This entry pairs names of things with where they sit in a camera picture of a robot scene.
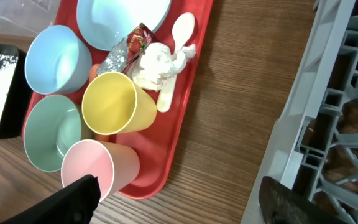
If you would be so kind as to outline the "light blue bowl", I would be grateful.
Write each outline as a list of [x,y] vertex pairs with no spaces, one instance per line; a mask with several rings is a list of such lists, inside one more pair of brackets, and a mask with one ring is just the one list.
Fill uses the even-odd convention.
[[25,58],[25,78],[38,94],[73,93],[89,78],[90,50],[67,26],[43,30],[31,43]]

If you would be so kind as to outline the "white tissue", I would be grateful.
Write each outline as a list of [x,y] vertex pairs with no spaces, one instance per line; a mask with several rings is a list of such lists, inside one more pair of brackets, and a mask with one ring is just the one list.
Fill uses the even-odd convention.
[[[196,55],[196,45],[184,46],[177,53],[181,73],[189,59]],[[175,74],[170,48],[160,42],[151,43],[134,62],[126,75],[139,87],[146,90],[159,91],[167,80]]]

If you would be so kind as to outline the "yellow plastic cup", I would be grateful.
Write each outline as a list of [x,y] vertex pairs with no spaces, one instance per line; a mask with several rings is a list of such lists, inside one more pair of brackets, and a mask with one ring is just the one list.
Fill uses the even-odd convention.
[[153,98],[119,72],[97,76],[85,90],[81,109],[88,127],[105,136],[147,129],[157,116]]

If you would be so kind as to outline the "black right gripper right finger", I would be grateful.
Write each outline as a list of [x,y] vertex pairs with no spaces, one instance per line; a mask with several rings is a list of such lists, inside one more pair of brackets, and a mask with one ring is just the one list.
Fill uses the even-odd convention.
[[269,176],[262,178],[259,205],[267,224],[346,224]]

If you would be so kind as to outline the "red silver snack wrapper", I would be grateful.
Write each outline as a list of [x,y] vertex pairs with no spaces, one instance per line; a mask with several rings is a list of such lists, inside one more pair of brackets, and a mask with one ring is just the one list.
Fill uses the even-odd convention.
[[151,43],[157,41],[155,34],[140,23],[110,50],[96,74],[124,71]]

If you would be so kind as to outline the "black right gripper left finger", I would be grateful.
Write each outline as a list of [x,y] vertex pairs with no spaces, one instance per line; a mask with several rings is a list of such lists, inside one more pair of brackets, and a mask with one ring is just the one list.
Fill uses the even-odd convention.
[[88,174],[4,223],[88,224],[100,198],[98,178]]

